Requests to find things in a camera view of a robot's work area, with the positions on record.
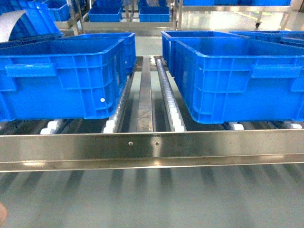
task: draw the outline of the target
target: roller conveyor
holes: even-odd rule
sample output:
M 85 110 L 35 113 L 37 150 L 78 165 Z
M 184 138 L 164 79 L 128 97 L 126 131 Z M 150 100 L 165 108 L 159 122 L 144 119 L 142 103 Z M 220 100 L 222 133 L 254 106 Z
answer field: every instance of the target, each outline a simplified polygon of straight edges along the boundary
M 154 91 L 151 77 L 156 74 L 160 83 Z M 139 92 L 133 91 L 136 85 Z M 159 91 L 162 100 L 156 97 Z M 118 108 L 108 120 L 2 124 L 0 171 L 302 163 L 302 126 L 196 123 L 167 76 L 162 57 L 138 57 Z

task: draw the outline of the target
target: caster wheel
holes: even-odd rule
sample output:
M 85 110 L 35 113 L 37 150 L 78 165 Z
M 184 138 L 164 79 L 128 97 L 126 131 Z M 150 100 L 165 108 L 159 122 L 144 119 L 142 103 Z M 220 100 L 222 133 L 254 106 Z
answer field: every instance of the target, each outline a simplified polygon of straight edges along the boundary
M 258 27 L 260 27 L 260 25 L 261 25 L 261 22 L 257 22 L 256 23 L 256 28 L 258 29 Z

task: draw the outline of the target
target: blue plastic crate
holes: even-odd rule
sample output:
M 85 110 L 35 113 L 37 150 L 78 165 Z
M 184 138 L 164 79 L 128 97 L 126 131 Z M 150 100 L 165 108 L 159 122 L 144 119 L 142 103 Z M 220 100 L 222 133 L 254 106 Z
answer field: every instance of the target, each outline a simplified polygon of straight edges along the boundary
M 231 31 L 257 40 L 304 47 L 303 31 Z
M 291 0 L 251 0 L 252 6 L 289 6 Z
M 47 0 L 44 2 L 53 21 L 67 21 L 70 18 L 70 10 L 64 0 Z
M 133 72 L 136 64 L 135 33 L 83 34 L 80 36 L 68 37 L 66 39 L 83 39 L 83 38 L 123 38 L 126 73 L 130 74 Z
M 123 1 L 122 0 L 97 0 L 94 5 L 98 7 L 109 7 L 109 8 L 116 8 L 122 7 Z
M 141 7 L 139 10 L 140 22 L 170 22 L 169 7 Z
M 235 6 L 238 4 L 238 0 L 214 0 L 215 5 L 229 5 L 229 6 Z
M 148 4 L 147 0 L 139 0 L 138 1 L 138 8 L 140 9 L 141 7 L 156 7 L 156 6 L 167 6 L 167 1 L 166 0 L 158 0 L 158 1 L 153 1 L 152 5 L 151 2 L 149 2 L 150 5 Z
M 214 0 L 184 0 L 184 6 L 214 6 Z
M 0 121 L 111 116 L 124 40 L 56 39 L 0 49 Z
M 91 22 L 120 22 L 123 8 L 118 7 L 98 7 L 93 6 L 89 11 Z
M 162 56 L 167 61 L 169 72 L 176 76 L 175 65 L 175 42 L 180 38 L 187 37 L 238 37 L 236 34 L 214 31 L 165 31 L 162 35 Z
M 202 124 L 304 120 L 304 48 L 248 38 L 176 42 L 177 86 Z

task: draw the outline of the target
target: crate handle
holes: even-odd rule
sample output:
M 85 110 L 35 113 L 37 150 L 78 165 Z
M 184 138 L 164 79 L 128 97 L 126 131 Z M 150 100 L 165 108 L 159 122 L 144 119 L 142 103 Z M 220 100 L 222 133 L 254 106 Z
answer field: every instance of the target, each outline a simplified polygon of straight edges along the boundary
M 57 75 L 54 63 L 6 65 L 8 77 L 54 77 Z
M 251 78 L 298 78 L 301 66 L 295 65 L 252 65 Z

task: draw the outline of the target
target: metal shelf rack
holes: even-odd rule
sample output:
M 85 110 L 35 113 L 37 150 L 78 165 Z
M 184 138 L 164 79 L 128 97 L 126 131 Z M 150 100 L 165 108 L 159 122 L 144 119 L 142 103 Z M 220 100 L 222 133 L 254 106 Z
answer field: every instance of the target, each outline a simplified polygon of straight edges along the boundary
M 162 101 L 152 98 L 151 71 L 159 73 Z M 0 171 L 304 163 L 303 123 L 295 124 L 298 129 L 289 129 L 291 123 L 238 123 L 245 129 L 240 131 L 231 130 L 235 123 L 195 123 L 165 72 L 161 56 L 138 57 L 120 108 L 108 121 L 57 120 L 49 135 L 39 134 L 47 120 L 2 124 Z M 138 101 L 128 98 L 134 80 L 141 80 Z
M 217 11 L 217 12 L 253 12 L 259 11 L 259 16 L 256 21 L 256 28 L 261 24 L 261 18 L 263 12 L 283 12 L 282 20 L 280 22 L 280 29 L 286 28 L 291 6 L 184 6 L 183 0 L 171 0 L 171 22 L 133 22 L 134 14 L 138 12 L 134 7 L 134 0 L 130 1 L 130 4 L 124 4 L 124 11 L 126 13 L 126 22 L 90 22 L 88 19 L 87 10 L 78 10 L 74 12 L 72 6 L 73 0 L 66 0 L 71 13 L 71 19 L 66 22 L 56 22 L 56 25 L 60 30 L 69 30 L 73 28 L 74 35 L 81 33 L 78 29 L 77 22 L 81 21 L 81 30 L 85 31 L 164 31 L 164 30 L 181 30 L 182 15 L 186 11 Z M 91 9 L 93 0 L 88 0 L 86 9 Z

